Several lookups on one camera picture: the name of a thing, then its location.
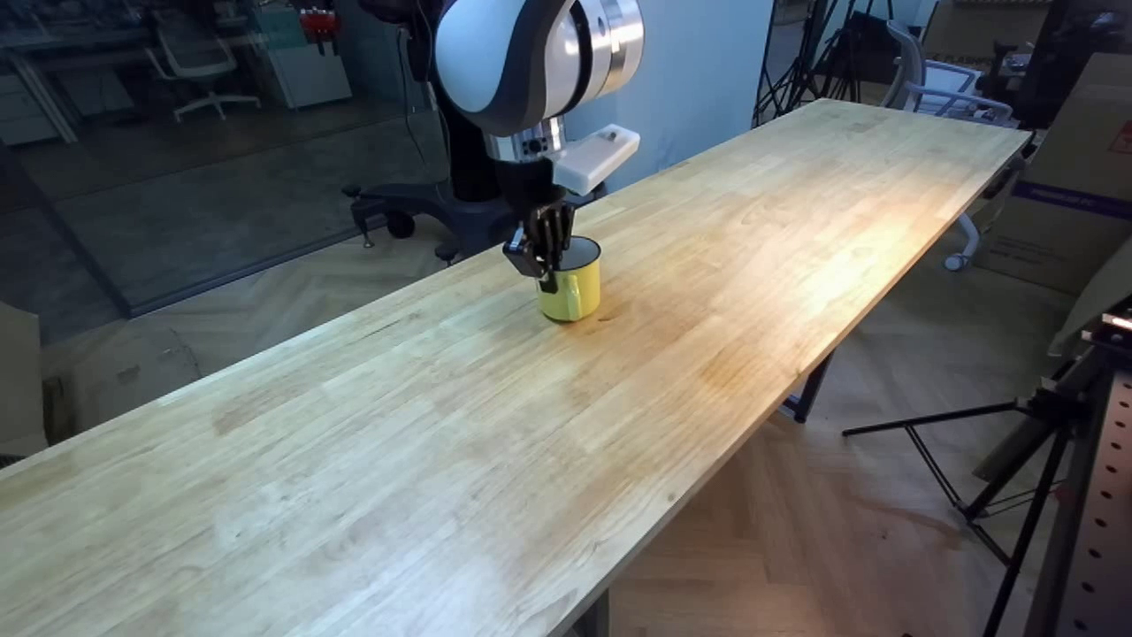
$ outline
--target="chair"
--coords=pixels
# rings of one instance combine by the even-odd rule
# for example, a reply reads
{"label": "chair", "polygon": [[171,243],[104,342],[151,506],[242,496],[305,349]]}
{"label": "chair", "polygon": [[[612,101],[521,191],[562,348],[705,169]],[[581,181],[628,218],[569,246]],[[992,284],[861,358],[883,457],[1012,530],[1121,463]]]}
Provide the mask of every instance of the chair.
{"label": "chair", "polygon": [[[921,38],[894,21],[887,21],[887,34],[898,44],[898,66],[883,96],[887,110],[1016,126],[1007,101],[975,90],[980,69],[926,60]],[[980,226],[968,214],[959,218],[959,230],[963,246],[944,258],[949,269],[964,269],[980,250]]]}
{"label": "chair", "polygon": [[227,119],[223,107],[230,101],[261,110],[257,96],[217,90],[217,81],[237,69],[237,60],[218,34],[174,10],[151,17],[151,34],[158,49],[150,44],[146,53],[154,73],[171,84],[194,84],[204,90],[174,110],[176,123],[194,110],[217,110],[217,118]]}
{"label": "chair", "polygon": [[[430,31],[442,13],[442,0],[362,0],[369,13],[407,31],[407,60],[416,81],[436,84]],[[414,214],[436,214],[450,237],[436,246],[452,261],[499,243],[512,226],[512,207],[503,202],[496,162],[485,153],[485,136],[459,110],[436,90],[437,119],[446,134],[450,175],[430,182],[380,182],[348,187],[350,214],[362,237],[370,218],[387,221],[394,237],[414,233]]]}

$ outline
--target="butcher block countertop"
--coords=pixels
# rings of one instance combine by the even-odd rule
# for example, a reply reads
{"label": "butcher block countertop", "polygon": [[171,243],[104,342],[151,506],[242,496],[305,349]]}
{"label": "butcher block countertop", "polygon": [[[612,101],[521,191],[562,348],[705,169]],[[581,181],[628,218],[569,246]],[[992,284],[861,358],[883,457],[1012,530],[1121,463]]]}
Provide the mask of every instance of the butcher block countertop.
{"label": "butcher block countertop", "polygon": [[581,212],[606,303],[499,250],[0,474],[0,632],[552,632],[1018,153],[809,101]]}

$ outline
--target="gray floor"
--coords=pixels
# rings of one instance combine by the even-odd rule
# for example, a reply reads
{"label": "gray floor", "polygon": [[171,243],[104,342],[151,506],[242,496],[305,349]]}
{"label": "gray floor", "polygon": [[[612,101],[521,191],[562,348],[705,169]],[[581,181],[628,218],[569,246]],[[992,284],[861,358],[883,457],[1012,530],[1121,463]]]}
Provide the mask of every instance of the gray floor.
{"label": "gray floor", "polygon": [[[230,112],[227,123],[97,126],[78,143],[31,143],[14,159],[131,307],[348,237],[348,182],[436,181],[446,169],[430,112],[398,118],[362,99]],[[0,230],[0,296],[34,312],[45,340],[115,316],[34,195],[6,197]]]}

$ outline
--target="cup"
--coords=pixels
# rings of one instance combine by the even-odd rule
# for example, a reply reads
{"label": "cup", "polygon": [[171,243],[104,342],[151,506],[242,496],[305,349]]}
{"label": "cup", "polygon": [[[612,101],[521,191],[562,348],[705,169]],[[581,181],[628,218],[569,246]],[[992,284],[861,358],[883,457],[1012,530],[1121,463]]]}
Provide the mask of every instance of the cup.
{"label": "cup", "polygon": [[600,303],[600,243],[592,237],[569,237],[562,269],[554,273],[560,290],[542,290],[542,316],[552,320],[581,320]]}

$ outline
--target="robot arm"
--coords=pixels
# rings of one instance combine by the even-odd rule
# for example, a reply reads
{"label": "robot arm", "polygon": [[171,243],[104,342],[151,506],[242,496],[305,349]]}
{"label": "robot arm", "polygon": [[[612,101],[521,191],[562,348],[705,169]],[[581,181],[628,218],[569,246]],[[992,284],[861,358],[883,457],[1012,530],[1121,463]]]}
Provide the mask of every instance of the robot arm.
{"label": "robot arm", "polygon": [[592,195],[641,143],[625,126],[562,143],[560,118],[623,89],[641,49],[635,0],[456,0],[437,21],[442,90],[485,132],[487,155],[534,182],[508,197],[521,221],[505,254],[545,290],[572,230],[562,191]]}

